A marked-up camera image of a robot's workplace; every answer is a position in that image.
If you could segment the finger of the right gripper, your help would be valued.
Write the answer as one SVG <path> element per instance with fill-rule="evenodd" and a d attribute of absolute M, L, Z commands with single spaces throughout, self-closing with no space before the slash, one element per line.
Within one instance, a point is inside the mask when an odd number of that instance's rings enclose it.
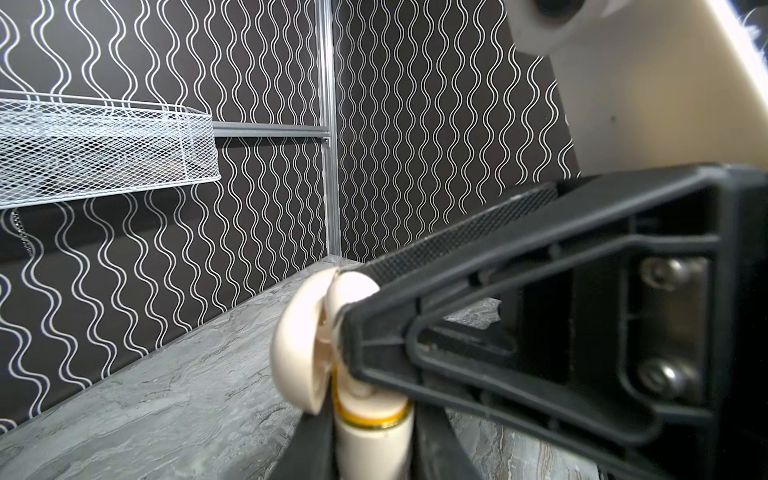
<path fill-rule="evenodd" d="M 389 284 L 475 242 L 558 198 L 555 182 L 516 186 L 475 212 L 356 268 L 378 285 Z"/>
<path fill-rule="evenodd" d="M 341 312 L 358 380 L 615 479 L 767 475 L 767 175 L 689 165 L 558 198 Z"/>

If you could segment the cream earbud charging case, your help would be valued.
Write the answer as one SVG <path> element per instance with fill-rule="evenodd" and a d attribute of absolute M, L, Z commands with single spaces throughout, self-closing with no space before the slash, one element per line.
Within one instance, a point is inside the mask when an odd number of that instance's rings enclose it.
<path fill-rule="evenodd" d="M 270 350 L 282 397 L 310 416 L 331 401 L 332 457 L 344 479 L 406 479 L 411 461 L 411 401 L 352 377 L 342 358 L 341 310 L 380 289 L 369 276 L 338 267 L 309 277 L 283 311 Z"/>

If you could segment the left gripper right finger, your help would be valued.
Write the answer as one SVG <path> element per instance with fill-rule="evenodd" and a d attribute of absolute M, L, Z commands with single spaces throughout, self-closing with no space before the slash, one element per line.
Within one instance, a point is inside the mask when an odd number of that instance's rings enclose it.
<path fill-rule="evenodd" d="M 445 410 L 417 403 L 413 431 L 413 478 L 435 480 L 479 479 Z"/>

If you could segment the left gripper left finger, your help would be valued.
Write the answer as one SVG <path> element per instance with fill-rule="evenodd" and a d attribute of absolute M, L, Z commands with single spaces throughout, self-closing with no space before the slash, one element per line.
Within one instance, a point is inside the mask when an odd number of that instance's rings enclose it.
<path fill-rule="evenodd" d="M 334 411 L 327 395 L 317 415 L 301 416 L 269 479 L 335 479 Z"/>

